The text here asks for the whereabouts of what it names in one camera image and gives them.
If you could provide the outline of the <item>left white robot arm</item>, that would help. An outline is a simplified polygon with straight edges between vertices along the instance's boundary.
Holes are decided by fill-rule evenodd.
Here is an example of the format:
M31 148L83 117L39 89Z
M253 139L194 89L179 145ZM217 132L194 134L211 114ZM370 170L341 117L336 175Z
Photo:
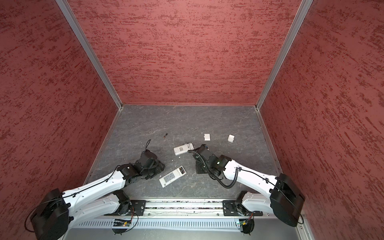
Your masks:
M110 214L134 216L124 188L137 180L148 180L163 172L165 165L149 150L133 164L115 167L112 173L79 188L54 189L31 212L32 232L38 240L58 240L70 228Z

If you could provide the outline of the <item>white battery cover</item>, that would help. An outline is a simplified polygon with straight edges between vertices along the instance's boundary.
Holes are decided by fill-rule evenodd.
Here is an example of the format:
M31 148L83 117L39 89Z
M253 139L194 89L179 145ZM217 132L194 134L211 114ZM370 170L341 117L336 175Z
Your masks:
M234 141L235 141L235 136L234 135L229 135L228 142L233 143Z
M204 141L210 141L211 135L210 134L204 134Z

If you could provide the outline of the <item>white remote with batteries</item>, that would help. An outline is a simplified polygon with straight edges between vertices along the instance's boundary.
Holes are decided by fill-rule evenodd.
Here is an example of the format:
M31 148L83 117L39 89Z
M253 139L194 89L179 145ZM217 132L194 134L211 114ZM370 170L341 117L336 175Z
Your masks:
M174 153L176 156L182 155L187 153L189 150L193 150L194 146L192 143L185 143L181 146L175 147L174 148Z

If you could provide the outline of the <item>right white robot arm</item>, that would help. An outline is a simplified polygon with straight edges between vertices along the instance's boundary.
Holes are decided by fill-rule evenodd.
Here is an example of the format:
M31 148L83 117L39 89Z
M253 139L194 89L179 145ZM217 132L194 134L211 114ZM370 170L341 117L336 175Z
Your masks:
M272 213L291 227L304 223L300 218L306 197L289 176L282 173L279 176L263 174L239 164L230 157L217 157L205 144L189 150L188 153L193 154L203 173L208 174L222 187L230 189L240 183L266 199L263 203L258 203L253 199L254 194L246 191L239 195L241 210Z

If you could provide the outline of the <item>white remote with screen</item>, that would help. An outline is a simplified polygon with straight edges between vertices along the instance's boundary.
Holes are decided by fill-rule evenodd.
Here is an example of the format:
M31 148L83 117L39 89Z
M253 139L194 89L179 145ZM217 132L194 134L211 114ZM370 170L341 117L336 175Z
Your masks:
M165 175L164 177L160 178L160 184L163 188L170 185L174 181L178 180L179 178L183 177L186 174L186 170L183 166L178 167L177 169L173 170L169 174Z

